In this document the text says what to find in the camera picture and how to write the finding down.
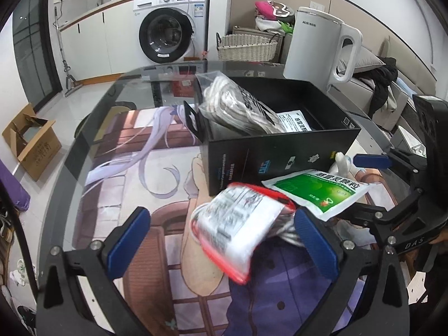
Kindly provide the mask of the white plush toy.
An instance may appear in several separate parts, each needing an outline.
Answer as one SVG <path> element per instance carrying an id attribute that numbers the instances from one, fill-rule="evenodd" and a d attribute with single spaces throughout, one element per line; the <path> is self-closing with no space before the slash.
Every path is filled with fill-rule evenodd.
<path id="1" fill-rule="evenodd" d="M 338 152 L 335 155 L 334 163 L 330 167 L 328 173 L 347 178 L 349 176 L 349 174 L 352 177 L 355 177 L 359 173 L 365 174 L 366 169 L 356 167 L 352 163 L 352 158 L 350 156 L 345 155 L 341 152 Z"/>

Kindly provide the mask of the black cardboard storage box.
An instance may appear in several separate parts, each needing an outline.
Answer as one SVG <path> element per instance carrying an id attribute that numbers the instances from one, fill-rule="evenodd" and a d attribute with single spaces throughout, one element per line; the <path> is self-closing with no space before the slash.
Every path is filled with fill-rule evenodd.
<path id="1" fill-rule="evenodd" d="M 200 154 L 211 196 L 232 182 L 260 184 L 304 169 L 327 171 L 336 153 L 346 153 L 360 127 L 331 97 L 309 82 L 238 77 L 236 83 L 280 114 L 299 110 L 308 132 L 244 135 L 205 118 L 196 89 L 194 104 L 184 104 L 188 129 L 200 142 Z"/>

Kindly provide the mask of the red white soft packet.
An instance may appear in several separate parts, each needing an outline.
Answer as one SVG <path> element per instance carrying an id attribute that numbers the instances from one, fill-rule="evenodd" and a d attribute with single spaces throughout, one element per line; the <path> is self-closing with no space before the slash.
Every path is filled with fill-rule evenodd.
<path id="1" fill-rule="evenodd" d="M 207 257 L 231 280 L 246 284 L 254 250 L 265 238 L 297 241 L 297 205 L 287 196 L 253 184 L 232 183 L 194 210 L 190 232 Z"/>

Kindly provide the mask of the green white medicine sachet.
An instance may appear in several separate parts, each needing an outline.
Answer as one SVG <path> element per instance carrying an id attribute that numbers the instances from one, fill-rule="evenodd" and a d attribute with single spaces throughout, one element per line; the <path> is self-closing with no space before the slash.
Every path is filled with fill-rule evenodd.
<path id="1" fill-rule="evenodd" d="M 286 195 L 321 221 L 339 215 L 370 190 L 370 184 L 313 169 L 265 180 L 262 184 Z"/>

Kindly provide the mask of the white printed sachet in box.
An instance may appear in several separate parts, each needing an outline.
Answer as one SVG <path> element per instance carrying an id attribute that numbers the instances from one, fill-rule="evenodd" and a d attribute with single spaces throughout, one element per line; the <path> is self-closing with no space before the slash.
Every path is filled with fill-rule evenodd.
<path id="1" fill-rule="evenodd" d="M 312 131 L 300 110 L 278 113 L 278 117 L 286 133 Z"/>

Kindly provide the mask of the black jacket on sofa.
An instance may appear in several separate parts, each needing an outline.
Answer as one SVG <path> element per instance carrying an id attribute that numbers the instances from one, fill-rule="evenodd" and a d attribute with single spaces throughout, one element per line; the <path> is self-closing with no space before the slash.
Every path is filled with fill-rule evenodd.
<path id="1" fill-rule="evenodd" d="M 398 69 L 396 59 L 392 57 L 380 57 L 384 65 L 371 71 L 366 71 L 363 77 L 370 79 L 374 83 L 373 96 L 370 101 L 368 117 L 373 118 L 375 112 L 382 108 L 389 96 L 389 90 L 392 82 L 396 82 Z"/>

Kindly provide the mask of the grey sofa with cushions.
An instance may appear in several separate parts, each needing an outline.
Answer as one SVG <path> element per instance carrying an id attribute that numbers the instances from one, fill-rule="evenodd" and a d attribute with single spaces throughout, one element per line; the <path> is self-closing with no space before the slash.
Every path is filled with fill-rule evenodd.
<path id="1" fill-rule="evenodd" d="M 361 47 L 352 78 L 334 86 L 376 125 L 391 131 L 413 95 L 435 95 L 436 79 L 427 66 L 390 36 L 376 55 Z"/>

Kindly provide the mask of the purple rolled yoga mat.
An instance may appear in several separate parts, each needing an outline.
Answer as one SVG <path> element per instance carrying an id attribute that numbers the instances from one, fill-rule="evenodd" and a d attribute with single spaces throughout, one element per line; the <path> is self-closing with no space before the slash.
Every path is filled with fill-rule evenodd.
<path id="1" fill-rule="evenodd" d="M 30 206 L 30 195 L 18 179 L 7 169 L 3 161 L 0 161 L 0 177 L 1 183 L 4 185 L 12 203 L 19 211 L 26 212 Z"/>

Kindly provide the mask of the white electric kettle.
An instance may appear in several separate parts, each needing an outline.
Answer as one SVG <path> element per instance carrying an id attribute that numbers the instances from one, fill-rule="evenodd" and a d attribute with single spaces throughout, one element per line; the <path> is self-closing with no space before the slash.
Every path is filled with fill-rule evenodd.
<path id="1" fill-rule="evenodd" d="M 352 42 L 342 75 L 337 65 L 345 40 Z M 326 92 L 333 83 L 346 83 L 354 73 L 357 55 L 362 47 L 360 30 L 338 17 L 313 8 L 300 7 L 295 13 L 295 26 L 283 71 L 289 80 L 312 83 Z"/>

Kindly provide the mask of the striped socks in plastic bag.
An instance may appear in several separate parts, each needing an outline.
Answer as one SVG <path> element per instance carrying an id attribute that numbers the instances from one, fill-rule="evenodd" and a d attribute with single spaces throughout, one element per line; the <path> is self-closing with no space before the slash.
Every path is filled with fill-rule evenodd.
<path id="1" fill-rule="evenodd" d="M 244 135 L 283 134 L 278 114 L 220 71 L 198 74 L 201 114 Z"/>

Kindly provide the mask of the anime print desk mat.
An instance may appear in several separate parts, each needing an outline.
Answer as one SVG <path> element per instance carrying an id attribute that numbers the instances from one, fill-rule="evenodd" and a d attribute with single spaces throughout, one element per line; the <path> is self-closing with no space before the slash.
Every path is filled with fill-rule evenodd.
<path id="1" fill-rule="evenodd" d="M 293 335 L 330 283 L 307 251 L 274 237 L 254 254 L 245 285 L 220 272 L 191 238 L 187 222 L 209 201 L 197 141 L 174 117 L 146 157 L 154 110 L 112 108 L 94 137 L 93 169 L 111 174 L 87 181 L 73 248 L 104 241 L 139 206 L 150 229 L 125 274 L 115 280 L 153 335 Z"/>

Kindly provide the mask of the open brown cardboard box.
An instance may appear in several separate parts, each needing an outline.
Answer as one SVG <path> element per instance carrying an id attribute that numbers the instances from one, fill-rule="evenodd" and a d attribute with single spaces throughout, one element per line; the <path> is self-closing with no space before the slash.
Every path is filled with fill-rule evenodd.
<path id="1" fill-rule="evenodd" d="M 28 103 L 2 132 L 13 156 L 34 181 L 39 180 L 62 148 L 54 124 L 55 120 L 38 117 Z"/>

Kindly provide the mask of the pile of colourful clothes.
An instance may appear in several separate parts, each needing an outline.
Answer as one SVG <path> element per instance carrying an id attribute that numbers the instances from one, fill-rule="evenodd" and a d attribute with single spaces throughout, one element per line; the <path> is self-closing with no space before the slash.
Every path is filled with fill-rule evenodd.
<path id="1" fill-rule="evenodd" d="M 295 25 L 294 11 L 283 4 L 272 0 L 255 2 L 255 27 L 259 31 L 292 34 Z"/>

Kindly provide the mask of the white woven basket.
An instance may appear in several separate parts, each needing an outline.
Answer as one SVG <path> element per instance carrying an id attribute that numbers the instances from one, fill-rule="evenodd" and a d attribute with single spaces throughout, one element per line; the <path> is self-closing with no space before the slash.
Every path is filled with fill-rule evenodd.
<path id="1" fill-rule="evenodd" d="M 279 38 L 250 34 L 216 33 L 216 50 L 220 61 L 225 62 L 271 62 L 276 54 Z"/>

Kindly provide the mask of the white front-load washing machine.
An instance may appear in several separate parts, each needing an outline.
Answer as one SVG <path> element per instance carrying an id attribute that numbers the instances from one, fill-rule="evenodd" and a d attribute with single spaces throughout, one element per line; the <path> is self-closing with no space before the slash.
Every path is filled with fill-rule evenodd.
<path id="1" fill-rule="evenodd" d="M 209 0 L 134 0 L 144 64 L 200 60 L 207 50 Z"/>

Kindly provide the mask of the white kitchen base cabinets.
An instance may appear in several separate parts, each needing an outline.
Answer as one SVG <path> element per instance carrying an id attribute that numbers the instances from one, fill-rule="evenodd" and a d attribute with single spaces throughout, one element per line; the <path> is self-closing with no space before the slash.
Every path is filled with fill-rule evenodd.
<path id="1" fill-rule="evenodd" d="M 61 35 L 66 61 L 77 80 L 138 67 L 137 28 L 131 1 L 85 17 Z"/>

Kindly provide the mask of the dark glass door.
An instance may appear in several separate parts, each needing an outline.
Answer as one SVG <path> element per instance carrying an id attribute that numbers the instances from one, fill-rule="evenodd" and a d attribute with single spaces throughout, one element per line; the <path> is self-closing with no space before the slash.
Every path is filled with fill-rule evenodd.
<path id="1" fill-rule="evenodd" d="M 48 7 L 49 0 L 20 0 L 12 15 L 17 69 L 35 111 L 62 89 L 50 40 Z"/>

